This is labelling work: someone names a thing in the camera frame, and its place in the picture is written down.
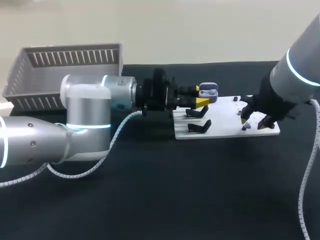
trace slotted basket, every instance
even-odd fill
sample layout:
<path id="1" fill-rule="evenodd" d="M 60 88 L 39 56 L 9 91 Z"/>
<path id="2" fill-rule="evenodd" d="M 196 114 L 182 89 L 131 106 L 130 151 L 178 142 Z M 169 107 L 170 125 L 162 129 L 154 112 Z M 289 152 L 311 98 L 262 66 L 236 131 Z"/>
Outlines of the slotted basket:
<path id="1" fill-rule="evenodd" d="M 68 74 L 121 76 L 122 45 L 65 45 L 22 48 L 2 96 L 19 111 L 63 109 L 60 85 Z"/>

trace white cable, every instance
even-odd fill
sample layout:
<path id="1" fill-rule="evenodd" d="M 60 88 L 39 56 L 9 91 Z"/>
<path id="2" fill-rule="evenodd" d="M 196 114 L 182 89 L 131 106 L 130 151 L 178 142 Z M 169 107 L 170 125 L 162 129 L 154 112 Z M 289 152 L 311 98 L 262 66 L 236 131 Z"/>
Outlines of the white cable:
<path id="1" fill-rule="evenodd" d="M 126 122 L 127 122 L 130 118 L 132 118 L 132 117 L 134 117 L 134 116 L 141 116 L 141 115 L 142 115 L 142 111 L 135 111 L 135 112 L 129 114 L 129 115 L 121 122 L 121 124 L 119 125 L 118 129 L 116 130 L 116 132 L 115 132 L 115 134 L 114 134 L 114 136 L 113 136 L 113 138 L 112 138 L 112 140 L 111 140 L 111 142 L 110 142 L 109 151 L 111 150 L 112 146 L 114 145 L 114 143 L 115 143 L 115 141 L 116 141 L 116 139 L 117 139 L 117 137 L 118 137 L 121 129 L 124 127 L 124 125 L 126 124 Z M 54 175 L 56 175 L 56 176 L 58 176 L 58 177 L 60 177 L 60 178 L 64 178 L 64 179 L 79 179 L 79 178 L 82 178 L 82 177 L 84 177 L 84 176 L 89 175 L 89 174 L 92 173 L 94 170 L 96 170 L 96 169 L 104 162 L 104 160 L 106 159 L 106 157 L 105 157 L 105 158 L 102 158 L 100 161 L 98 161 L 98 163 L 97 163 L 96 165 L 94 165 L 91 169 L 89 169 L 88 171 L 83 172 L 83 173 L 80 173 L 80 174 L 75 174 L 75 175 L 67 175 L 67 174 L 60 173 L 60 172 L 54 170 L 50 164 L 47 165 L 47 168 L 50 170 L 50 172 L 52 172 Z"/>
<path id="2" fill-rule="evenodd" d="M 320 137 L 320 106 L 317 100 L 314 100 L 314 99 L 311 99 L 310 103 L 314 106 L 315 112 L 316 112 L 316 131 L 315 131 L 315 138 L 314 138 L 314 144 L 313 144 L 311 156 L 303 175 L 303 179 L 302 179 L 302 183 L 299 191 L 299 198 L 298 198 L 299 221 L 300 221 L 301 230 L 303 232 L 305 240 L 310 240 L 310 237 L 305 224 L 304 211 L 303 211 L 304 194 L 305 194 L 305 188 L 307 185 L 308 177 L 310 175 L 311 168 L 314 164 L 314 161 L 317 155 L 317 151 L 319 147 L 319 137 Z"/>
<path id="3" fill-rule="evenodd" d="M 35 176 L 37 176 L 38 174 L 40 174 L 43 170 L 45 170 L 47 165 L 48 165 L 48 163 L 42 164 L 42 166 L 38 170 L 34 171 L 33 173 L 31 173 L 27 176 L 23 176 L 23 177 L 20 177 L 18 179 L 11 180 L 11 181 L 0 182 L 0 188 L 19 184 L 19 183 L 22 183 L 22 182 L 27 181 L 29 179 L 32 179 Z"/>

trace black clip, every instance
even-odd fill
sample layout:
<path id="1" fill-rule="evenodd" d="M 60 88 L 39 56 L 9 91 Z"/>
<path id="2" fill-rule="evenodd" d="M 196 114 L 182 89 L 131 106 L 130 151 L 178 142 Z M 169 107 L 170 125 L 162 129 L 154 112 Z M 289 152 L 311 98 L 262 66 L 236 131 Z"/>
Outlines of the black clip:
<path id="1" fill-rule="evenodd" d="M 201 134 L 205 134 L 211 126 L 211 120 L 209 119 L 203 126 L 199 126 L 193 123 L 188 124 L 189 132 L 197 132 Z"/>
<path id="2" fill-rule="evenodd" d="M 195 117 L 195 118 L 202 119 L 204 115 L 208 112 L 208 110 L 209 110 L 208 105 L 205 105 L 201 111 L 186 109 L 185 113 L 187 117 Z"/>

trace white plate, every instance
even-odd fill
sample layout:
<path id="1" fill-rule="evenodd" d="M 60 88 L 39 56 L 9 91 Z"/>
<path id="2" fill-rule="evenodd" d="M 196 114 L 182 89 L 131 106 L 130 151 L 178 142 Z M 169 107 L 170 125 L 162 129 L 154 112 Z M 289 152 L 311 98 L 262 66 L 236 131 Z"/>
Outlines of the white plate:
<path id="1" fill-rule="evenodd" d="M 274 129 L 264 128 L 258 130 L 258 123 L 266 115 L 261 112 L 254 112 L 248 122 L 250 129 L 242 130 L 241 118 L 238 111 L 242 110 L 247 103 L 233 101 L 234 96 L 219 97 L 216 103 L 209 104 L 209 110 L 203 118 L 187 117 L 185 107 L 178 107 L 173 111 L 174 133 L 178 140 L 188 139 L 219 139 L 219 138 L 242 138 L 242 137 L 262 137 L 279 135 L 280 128 L 274 123 Z M 207 120 L 211 119 L 211 126 L 206 133 L 189 132 L 188 124 L 203 126 Z"/>

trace black tablecloth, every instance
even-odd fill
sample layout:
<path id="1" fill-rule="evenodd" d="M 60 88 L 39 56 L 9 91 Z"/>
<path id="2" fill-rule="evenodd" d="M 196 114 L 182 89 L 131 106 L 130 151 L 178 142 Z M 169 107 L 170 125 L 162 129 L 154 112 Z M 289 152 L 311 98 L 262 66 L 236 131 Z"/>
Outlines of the black tablecloth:
<path id="1" fill-rule="evenodd" d="M 138 81 L 165 68 L 179 84 L 216 82 L 220 96 L 256 93 L 275 62 L 126 65 Z M 302 240 L 298 193 L 315 135 L 312 106 L 280 122 L 279 136 L 176 140 L 167 114 L 130 120 L 107 160 L 85 179 L 45 171 L 0 189 L 0 239 Z M 34 117 L 65 122 L 65 112 Z M 112 117 L 112 131 L 123 116 Z M 93 165 L 64 163 L 64 173 Z M 39 165 L 0 170 L 0 181 Z M 311 239 L 320 238 L 320 161 L 307 184 L 304 211 Z"/>

